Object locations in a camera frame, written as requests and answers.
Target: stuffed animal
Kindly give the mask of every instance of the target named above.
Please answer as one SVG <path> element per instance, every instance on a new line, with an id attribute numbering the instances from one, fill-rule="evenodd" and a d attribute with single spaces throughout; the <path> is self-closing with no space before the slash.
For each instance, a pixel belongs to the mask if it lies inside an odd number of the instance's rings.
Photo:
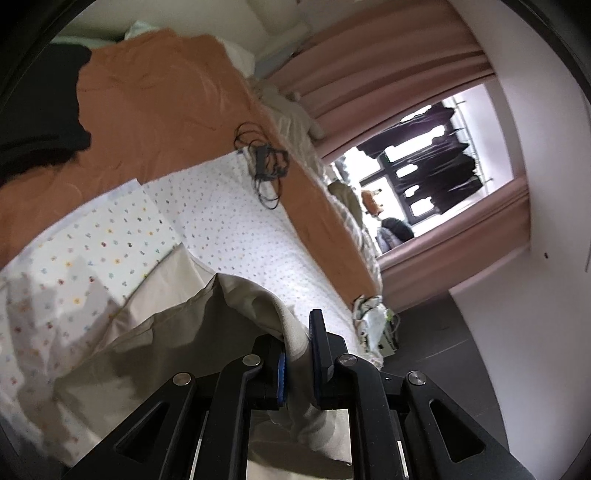
<path id="1" fill-rule="evenodd" d="M 378 202 L 375 201 L 374 197 L 381 193 L 382 189 L 377 190 L 361 190 L 361 201 L 363 202 L 363 206 L 367 209 L 368 213 L 372 217 L 377 217 L 380 213 L 384 211 L 384 206 L 379 205 Z"/>
<path id="2" fill-rule="evenodd" d="M 293 92 L 283 96 L 279 93 L 279 88 L 266 80 L 252 80 L 251 86 L 264 105 L 302 124 L 312 140 L 324 138 L 326 134 L 323 128 L 298 103 L 301 99 L 299 93 Z"/>

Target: screw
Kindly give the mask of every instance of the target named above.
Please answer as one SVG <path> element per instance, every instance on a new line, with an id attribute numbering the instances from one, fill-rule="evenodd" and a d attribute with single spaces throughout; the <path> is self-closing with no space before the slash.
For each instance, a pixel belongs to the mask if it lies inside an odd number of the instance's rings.
<path id="1" fill-rule="evenodd" d="M 339 357 L 339 363 L 343 365 L 343 367 L 351 367 L 357 363 L 357 357 L 350 353 L 344 353 Z"/>
<path id="2" fill-rule="evenodd" d="M 424 385 L 427 383 L 427 377 L 422 372 L 413 371 L 410 372 L 407 377 L 408 381 L 413 385 Z"/>
<path id="3" fill-rule="evenodd" d="M 175 385 L 178 385 L 179 387 L 182 387 L 183 385 L 187 385 L 190 381 L 191 381 L 191 375 L 186 374 L 186 373 L 176 374 L 173 377 L 173 383 Z"/>
<path id="4" fill-rule="evenodd" d="M 242 359 L 242 363 L 245 364 L 247 367 L 256 367 L 258 364 L 261 363 L 261 357 L 251 353 Z"/>

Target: black cloth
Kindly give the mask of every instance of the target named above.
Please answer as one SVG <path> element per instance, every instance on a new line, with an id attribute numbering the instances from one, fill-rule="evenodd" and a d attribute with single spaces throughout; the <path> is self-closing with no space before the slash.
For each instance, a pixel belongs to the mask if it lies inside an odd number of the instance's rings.
<path id="1" fill-rule="evenodd" d="M 368 157 L 378 158 L 378 156 L 390 145 L 396 147 L 397 145 L 419 135 L 426 134 L 433 128 L 449 122 L 453 114 L 453 108 L 434 105 L 426 112 L 405 122 L 400 122 L 370 138 L 361 145 L 358 145 L 357 148 L 364 152 Z"/>
<path id="2" fill-rule="evenodd" d="M 402 242 L 408 242 L 411 238 L 414 238 L 413 229 L 404 220 L 399 220 L 394 217 L 385 218 L 382 220 L 382 226 L 392 232 L 393 235 Z"/>
<path id="3" fill-rule="evenodd" d="M 414 203 L 420 199 L 441 196 L 474 176 L 476 161 L 468 155 L 458 155 L 446 165 L 433 170 L 420 183 L 419 188 L 408 198 Z"/>
<path id="4" fill-rule="evenodd" d="M 81 45 L 50 44 L 26 71 L 0 112 L 0 183 L 90 147 L 76 95 L 80 68 L 90 55 Z"/>
<path id="5" fill-rule="evenodd" d="M 446 142 L 430 145 L 410 155 L 404 164 L 416 165 L 417 169 L 404 177 L 397 178 L 394 190 L 400 194 L 406 189 L 420 184 L 436 169 L 454 162 L 467 147 L 467 143 L 458 142 L 455 137 L 450 137 Z"/>
<path id="6" fill-rule="evenodd" d="M 458 203 L 466 200 L 482 188 L 482 182 L 478 176 L 473 175 L 468 181 L 458 185 L 447 192 L 439 192 L 431 197 L 431 203 L 441 213 L 447 212 Z"/>

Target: white wall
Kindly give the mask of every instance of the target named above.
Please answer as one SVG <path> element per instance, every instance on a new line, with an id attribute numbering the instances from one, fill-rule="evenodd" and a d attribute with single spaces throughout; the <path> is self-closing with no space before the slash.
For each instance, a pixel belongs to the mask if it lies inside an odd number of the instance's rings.
<path id="1" fill-rule="evenodd" d="M 538 480 L 556 480 L 591 431 L 586 104 L 550 47 L 502 2 L 450 1 L 510 105 L 532 210 L 531 252 L 452 294 L 491 376 L 511 452 Z"/>
<path id="2" fill-rule="evenodd" d="M 486 91 L 495 108 L 495 115 L 501 126 L 505 146 L 511 160 L 511 169 L 513 176 L 518 177 L 525 174 L 525 164 L 523 161 L 523 150 L 519 141 L 519 133 L 515 126 L 513 112 L 507 101 L 507 96 L 498 80 L 486 82 Z"/>

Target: dark floor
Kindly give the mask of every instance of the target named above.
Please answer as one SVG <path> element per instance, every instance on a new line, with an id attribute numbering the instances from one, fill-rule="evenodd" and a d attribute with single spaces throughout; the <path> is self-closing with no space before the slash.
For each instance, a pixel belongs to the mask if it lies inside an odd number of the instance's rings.
<path id="1" fill-rule="evenodd" d="M 495 391 L 451 295 L 425 302 L 400 316 L 400 349 L 385 359 L 383 371 L 399 376 L 412 370 L 424 372 L 507 448 Z"/>

